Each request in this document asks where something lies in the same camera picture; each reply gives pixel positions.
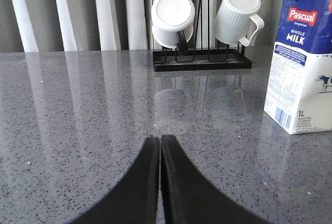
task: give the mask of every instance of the black curved edge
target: black curved edge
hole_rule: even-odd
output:
[[[146,138],[140,153],[120,182],[71,224],[155,224],[159,150],[159,138]]]
[[[161,138],[161,192],[167,224],[268,224],[216,189],[173,135]]]
[[[178,53],[180,55],[185,55],[188,52],[188,43],[186,40],[185,32],[184,31],[178,31],[176,32],[176,39],[177,44],[175,45]]]

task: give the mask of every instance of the white mug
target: white mug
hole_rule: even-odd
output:
[[[166,48],[188,50],[195,8],[191,0],[155,0],[151,8],[154,39]]]
[[[257,15],[260,6],[260,0],[223,0],[213,23],[216,38],[225,44],[253,44],[264,27],[263,19]],[[256,30],[247,38],[252,23]]]

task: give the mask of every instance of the pascual milk carton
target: pascual milk carton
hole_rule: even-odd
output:
[[[264,110],[289,134],[332,130],[332,0],[283,0]]]

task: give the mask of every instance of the black rack wire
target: black rack wire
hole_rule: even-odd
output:
[[[252,62],[244,55],[245,47],[243,45],[240,46],[238,44],[237,48],[230,48],[229,45],[223,45],[220,48],[220,41],[217,40],[217,48],[210,48],[210,0],[207,0],[207,10],[207,48],[203,48],[202,0],[199,0],[195,22],[196,28],[193,34],[193,49],[189,49],[186,55],[179,55],[176,48],[173,50],[162,47],[161,51],[155,51],[153,45],[153,65],[155,72],[252,67]],[[201,49],[197,49],[196,47],[199,23],[201,26]]]

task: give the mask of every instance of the speckled countertop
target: speckled countertop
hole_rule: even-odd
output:
[[[264,113],[271,54],[247,49],[252,69],[157,73],[148,51],[0,54],[0,223],[69,222],[162,134],[257,215],[332,223],[332,134],[291,136]]]

